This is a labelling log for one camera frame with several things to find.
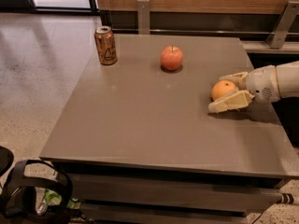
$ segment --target soda can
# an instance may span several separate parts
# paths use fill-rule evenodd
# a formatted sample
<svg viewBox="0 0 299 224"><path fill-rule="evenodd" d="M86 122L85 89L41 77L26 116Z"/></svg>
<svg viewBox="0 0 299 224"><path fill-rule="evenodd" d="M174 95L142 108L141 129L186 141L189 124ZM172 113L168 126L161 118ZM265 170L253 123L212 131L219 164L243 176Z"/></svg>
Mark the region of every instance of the soda can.
<svg viewBox="0 0 299 224"><path fill-rule="evenodd" d="M118 60L116 55L114 35L111 27L99 26L94 33L95 44L99 55L100 63L111 65Z"/></svg>

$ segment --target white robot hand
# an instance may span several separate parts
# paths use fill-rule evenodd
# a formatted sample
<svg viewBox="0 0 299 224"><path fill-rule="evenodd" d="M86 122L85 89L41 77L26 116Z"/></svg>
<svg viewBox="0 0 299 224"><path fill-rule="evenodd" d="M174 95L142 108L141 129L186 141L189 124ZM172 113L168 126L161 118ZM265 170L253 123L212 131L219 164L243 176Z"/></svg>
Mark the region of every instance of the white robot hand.
<svg viewBox="0 0 299 224"><path fill-rule="evenodd" d="M272 103L280 98L299 97L299 62L268 65L250 73L220 77L220 80L233 82L235 89L209 104L212 113L246 107L253 99Z"/></svg>

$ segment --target table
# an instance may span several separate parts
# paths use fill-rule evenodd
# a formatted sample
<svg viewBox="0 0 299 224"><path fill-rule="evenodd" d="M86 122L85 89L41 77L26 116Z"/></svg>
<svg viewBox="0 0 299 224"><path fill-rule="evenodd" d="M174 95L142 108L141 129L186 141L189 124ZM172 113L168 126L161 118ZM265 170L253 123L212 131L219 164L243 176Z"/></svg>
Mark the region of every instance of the table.
<svg viewBox="0 0 299 224"><path fill-rule="evenodd" d="M299 176L271 105L209 114L218 77L252 70L237 38L115 35L119 60L91 57L40 158L68 172L104 221L244 222ZM162 49L184 52L161 70Z"/></svg>

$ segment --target floor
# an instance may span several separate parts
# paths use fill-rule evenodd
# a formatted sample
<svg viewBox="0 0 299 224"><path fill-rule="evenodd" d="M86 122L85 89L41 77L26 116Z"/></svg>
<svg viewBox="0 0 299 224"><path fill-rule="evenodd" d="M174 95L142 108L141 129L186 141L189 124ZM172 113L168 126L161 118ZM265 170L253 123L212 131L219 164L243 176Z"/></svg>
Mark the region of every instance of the floor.
<svg viewBox="0 0 299 224"><path fill-rule="evenodd" d="M15 161L38 158L93 53L100 24L99 17L0 14L0 146L13 150ZM299 195L299 181L283 191ZM276 204L255 223L299 223L299 206Z"/></svg>

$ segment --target black cable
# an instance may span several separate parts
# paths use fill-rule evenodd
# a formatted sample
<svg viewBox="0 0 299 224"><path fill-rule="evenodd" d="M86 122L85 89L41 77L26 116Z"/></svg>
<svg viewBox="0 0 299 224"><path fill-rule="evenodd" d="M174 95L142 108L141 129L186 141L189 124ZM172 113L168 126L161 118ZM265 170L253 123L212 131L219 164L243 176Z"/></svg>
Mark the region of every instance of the black cable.
<svg viewBox="0 0 299 224"><path fill-rule="evenodd" d="M251 224L254 224L255 222L257 222L262 217L263 214L264 214L264 212L262 212Z"/></svg>

